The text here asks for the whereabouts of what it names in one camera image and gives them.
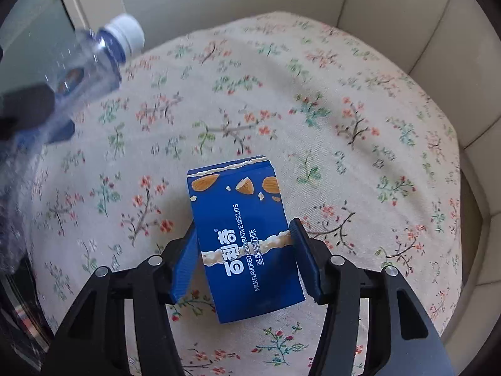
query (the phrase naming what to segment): silver screw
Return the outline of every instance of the silver screw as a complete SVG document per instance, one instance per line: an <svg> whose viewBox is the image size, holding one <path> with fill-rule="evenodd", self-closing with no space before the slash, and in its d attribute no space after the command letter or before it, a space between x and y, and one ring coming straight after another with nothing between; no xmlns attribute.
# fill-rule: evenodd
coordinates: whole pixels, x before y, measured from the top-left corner
<svg viewBox="0 0 501 376"><path fill-rule="evenodd" d="M332 256L331 263L334 266L342 266L344 264L344 257L339 255Z"/></svg>
<svg viewBox="0 0 501 376"><path fill-rule="evenodd" d="M94 272L94 274L97 277L104 277L104 276L106 276L108 274L108 268L104 267L104 266L98 267L96 269L96 271Z"/></svg>
<svg viewBox="0 0 501 376"><path fill-rule="evenodd" d="M396 277L398 275L398 269L394 266L386 266L384 271L388 274L388 276Z"/></svg>
<svg viewBox="0 0 501 376"><path fill-rule="evenodd" d="M161 265L163 262L162 260L162 256L151 256L149 259L148 259L148 264L150 266L159 266Z"/></svg>

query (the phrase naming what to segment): floral pattern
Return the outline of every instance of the floral pattern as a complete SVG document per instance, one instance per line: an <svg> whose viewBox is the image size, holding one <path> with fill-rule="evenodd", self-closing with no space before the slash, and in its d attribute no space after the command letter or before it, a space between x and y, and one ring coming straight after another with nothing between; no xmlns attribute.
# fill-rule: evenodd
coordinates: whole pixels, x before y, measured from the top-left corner
<svg viewBox="0 0 501 376"><path fill-rule="evenodd" d="M46 146L34 174L28 249L54 331L96 267L136 267L184 235L187 170L260 154L288 221L358 267L396 267L443 331L462 285L457 136L382 54L270 13L166 42L121 74L118 91L78 109L77 134ZM201 265L188 287L166 307L187 376L307 374L325 307L307 297L220 325ZM354 374L367 318L362 305Z"/></svg>

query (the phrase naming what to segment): almond half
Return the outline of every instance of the almond half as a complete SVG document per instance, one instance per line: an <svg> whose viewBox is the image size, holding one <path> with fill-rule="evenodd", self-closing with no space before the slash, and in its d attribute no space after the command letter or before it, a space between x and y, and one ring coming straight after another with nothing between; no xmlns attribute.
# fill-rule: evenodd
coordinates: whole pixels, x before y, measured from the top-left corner
<svg viewBox="0 0 501 376"><path fill-rule="evenodd" d="M279 183L274 176L267 176L262 180L262 189L268 193L280 193Z"/></svg>
<svg viewBox="0 0 501 376"><path fill-rule="evenodd" d="M191 182L191 187L194 191L202 192L209 188L212 184L216 182L216 179L219 177L219 174L212 174L202 176L202 178L195 179L195 181Z"/></svg>
<svg viewBox="0 0 501 376"><path fill-rule="evenodd" d="M249 177L246 177L240 181L235 189L245 195L252 195L254 193L254 185Z"/></svg>

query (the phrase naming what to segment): snack package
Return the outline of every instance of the snack package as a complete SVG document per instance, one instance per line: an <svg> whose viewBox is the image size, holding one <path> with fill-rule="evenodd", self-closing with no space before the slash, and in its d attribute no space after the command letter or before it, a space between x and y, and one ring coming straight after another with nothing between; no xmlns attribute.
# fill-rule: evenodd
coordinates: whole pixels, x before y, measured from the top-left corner
<svg viewBox="0 0 501 376"><path fill-rule="evenodd" d="M264 157L188 171L205 273L221 323L304 301L275 171Z"/></svg>

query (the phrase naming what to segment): clear plastic bottle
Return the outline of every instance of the clear plastic bottle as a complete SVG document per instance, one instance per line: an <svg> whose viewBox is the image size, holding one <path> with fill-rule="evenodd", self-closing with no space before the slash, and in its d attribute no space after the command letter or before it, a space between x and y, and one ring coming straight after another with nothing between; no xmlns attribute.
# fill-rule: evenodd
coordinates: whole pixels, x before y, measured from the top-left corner
<svg viewBox="0 0 501 376"><path fill-rule="evenodd" d="M143 47L141 26L122 14L97 34L77 31L54 59L46 75L55 93L54 111L42 126L18 132L0 149L0 271L13 273L31 241L32 188L44 144L68 131L70 117L84 105L118 89L119 65Z"/></svg>

